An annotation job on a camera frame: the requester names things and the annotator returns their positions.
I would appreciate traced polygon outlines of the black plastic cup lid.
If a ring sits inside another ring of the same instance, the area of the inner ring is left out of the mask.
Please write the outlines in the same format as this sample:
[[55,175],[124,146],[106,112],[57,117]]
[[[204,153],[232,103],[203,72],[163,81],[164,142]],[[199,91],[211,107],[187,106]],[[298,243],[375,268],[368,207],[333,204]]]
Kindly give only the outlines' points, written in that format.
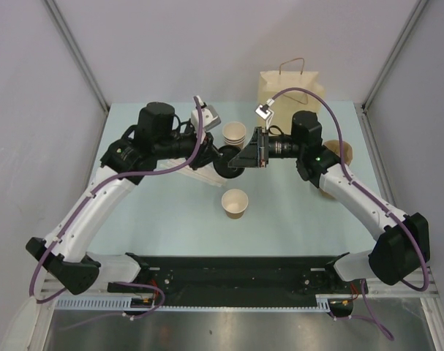
[[240,151],[239,147],[232,145],[226,145],[218,149],[219,157],[213,161],[213,167],[219,176],[225,179],[234,179],[245,171],[242,167],[230,167],[228,164]]

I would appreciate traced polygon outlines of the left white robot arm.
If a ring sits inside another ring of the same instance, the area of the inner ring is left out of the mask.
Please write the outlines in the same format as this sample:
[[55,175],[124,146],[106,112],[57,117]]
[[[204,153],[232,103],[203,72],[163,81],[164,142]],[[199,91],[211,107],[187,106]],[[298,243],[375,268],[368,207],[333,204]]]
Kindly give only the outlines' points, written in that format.
[[214,107],[199,96],[195,110],[182,122],[173,106],[150,102],[138,122],[111,143],[94,178],[67,216],[45,238],[31,238],[26,250],[37,260],[29,285],[34,294],[45,269],[63,289],[79,295],[98,282],[125,284],[133,292],[148,287],[149,274],[132,254],[92,255],[90,243],[116,206],[143,180],[189,166],[196,170],[221,155],[210,129],[220,123]]

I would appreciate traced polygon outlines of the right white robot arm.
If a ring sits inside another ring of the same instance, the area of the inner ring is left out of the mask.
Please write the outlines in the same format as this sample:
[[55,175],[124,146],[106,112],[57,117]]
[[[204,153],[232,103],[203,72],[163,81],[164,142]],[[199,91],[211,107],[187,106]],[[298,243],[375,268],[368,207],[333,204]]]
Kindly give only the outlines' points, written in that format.
[[430,257],[429,223],[420,213],[395,208],[365,187],[333,151],[323,145],[322,126],[313,112],[293,115],[290,134],[270,136],[255,128],[250,142],[227,163],[232,168],[265,167],[270,159],[295,159],[304,181],[339,201],[369,231],[373,250],[342,254],[325,275],[326,287],[343,293],[356,279],[403,282]]

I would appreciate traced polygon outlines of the beige paper takeout bag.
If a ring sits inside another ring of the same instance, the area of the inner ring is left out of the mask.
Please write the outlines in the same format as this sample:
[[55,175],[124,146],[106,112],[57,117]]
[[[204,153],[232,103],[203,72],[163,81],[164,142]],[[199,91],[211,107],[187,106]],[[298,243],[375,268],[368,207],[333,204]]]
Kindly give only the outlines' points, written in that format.
[[[304,70],[305,60],[294,58],[280,64],[278,69],[260,72],[257,103],[265,104],[268,99],[286,88],[304,88],[323,98],[324,87],[319,83],[318,71]],[[321,103],[302,91],[289,91],[275,99],[271,106],[274,112],[272,124],[289,132],[293,115],[298,111],[319,113]]]

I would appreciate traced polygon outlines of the brown paper cup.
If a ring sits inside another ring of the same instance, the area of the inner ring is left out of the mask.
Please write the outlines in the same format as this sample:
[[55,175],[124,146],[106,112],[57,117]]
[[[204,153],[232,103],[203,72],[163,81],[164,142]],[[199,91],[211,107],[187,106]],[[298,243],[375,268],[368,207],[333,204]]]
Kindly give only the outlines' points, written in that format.
[[240,189],[229,189],[223,194],[221,204],[230,219],[240,219],[249,205],[249,198]]

